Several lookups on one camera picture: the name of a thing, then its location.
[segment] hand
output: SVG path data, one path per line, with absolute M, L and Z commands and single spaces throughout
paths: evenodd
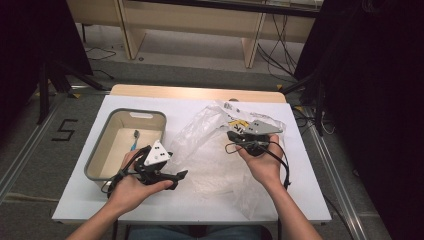
M 279 142 L 277 135 L 270 135 L 270 142 Z M 263 153 L 257 157 L 254 157 L 247 153 L 245 149 L 240 146 L 236 146 L 240 156 L 246 161 L 247 166 L 252 172 L 253 177 L 264 185 L 265 188 L 272 183 L 280 183 L 280 162 L 268 153 Z M 283 151 L 274 143 L 270 143 L 268 150 L 277 155 L 283 157 Z
M 137 150 L 125 154 L 121 169 L 138 152 Z M 134 210 L 150 195 L 167 189 L 173 184 L 172 181 L 161 181 L 152 185 L 144 185 L 132 175 L 124 177 L 115 187 L 105 207 L 110 208 L 118 216 Z

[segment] person's left hand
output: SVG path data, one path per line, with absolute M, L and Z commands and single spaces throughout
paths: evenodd
M 125 154 L 121 169 L 131 160 L 139 149 Z M 118 216 L 134 210 L 150 195 L 167 189 L 173 184 L 172 181 L 161 181 L 152 185 L 144 185 L 132 175 L 124 177 L 115 187 L 106 205 Z

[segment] forearm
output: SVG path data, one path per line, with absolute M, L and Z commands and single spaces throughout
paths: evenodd
M 321 239 L 281 183 L 265 186 L 277 209 L 287 239 Z
M 107 204 L 103 206 L 95 215 L 82 224 L 67 239 L 100 239 L 107 229 L 112 226 L 120 213 L 112 209 Z

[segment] white plastic part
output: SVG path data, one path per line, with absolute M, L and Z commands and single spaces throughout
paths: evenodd
M 152 149 L 149 152 L 149 155 L 147 155 L 146 161 L 144 161 L 144 165 L 150 166 L 156 163 L 165 162 L 171 159 L 171 156 L 166 151 L 166 149 L 162 146 L 162 144 L 157 140 L 154 144 Z

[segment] white table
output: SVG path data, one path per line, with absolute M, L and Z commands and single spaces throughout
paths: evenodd
M 84 166 L 110 112 L 117 108 L 161 111 L 167 116 L 163 145 L 170 145 L 173 137 L 192 117 L 212 100 L 106 96 L 80 158 L 53 215 L 62 223 L 80 223 L 96 213 L 107 200 L 98 185 L 87 179 Z M 312 222 L 327 222 L 331 216 L 317 183 L 290 106 L 285 103 L 234 102 L 236 107 L 263 113 L 287 125 L 286 154 L 290 161 L 289 193 Z M 180 181 L 175 191 L 162 191 L 146 199 L 137 209 L 119 219 L 121 223 L 143 224 L 257 224 L 275 222 L 277 215 L 268 196 L 258 207 L 258 214 L 247 219 L 232 204 L 232 194 L 204 198 L 193 191 L 190 174 Z

